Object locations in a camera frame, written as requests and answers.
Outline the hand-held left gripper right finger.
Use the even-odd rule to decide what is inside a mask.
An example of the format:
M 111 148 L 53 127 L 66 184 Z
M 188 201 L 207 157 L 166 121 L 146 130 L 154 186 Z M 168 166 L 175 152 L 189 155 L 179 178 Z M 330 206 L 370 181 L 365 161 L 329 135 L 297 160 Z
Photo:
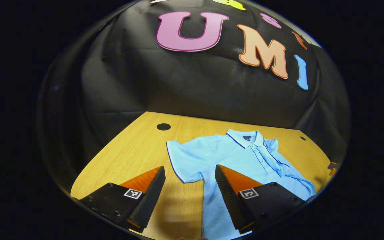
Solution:
M 266 230 L 305 204 L 279 183 L 262 184 L 223 165 L 215 166 L 215 179 L 240 234 Z

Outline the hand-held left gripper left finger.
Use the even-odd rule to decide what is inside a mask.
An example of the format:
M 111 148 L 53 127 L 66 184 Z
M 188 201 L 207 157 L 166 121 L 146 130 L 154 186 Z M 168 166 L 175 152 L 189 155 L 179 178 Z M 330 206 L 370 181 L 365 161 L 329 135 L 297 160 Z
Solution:
M 164 166 L 157 166 L 131 179 L 79 177 L 70 196 L 85 211 L 124 231 L 143 233 L 147 228 L 166 181 Z

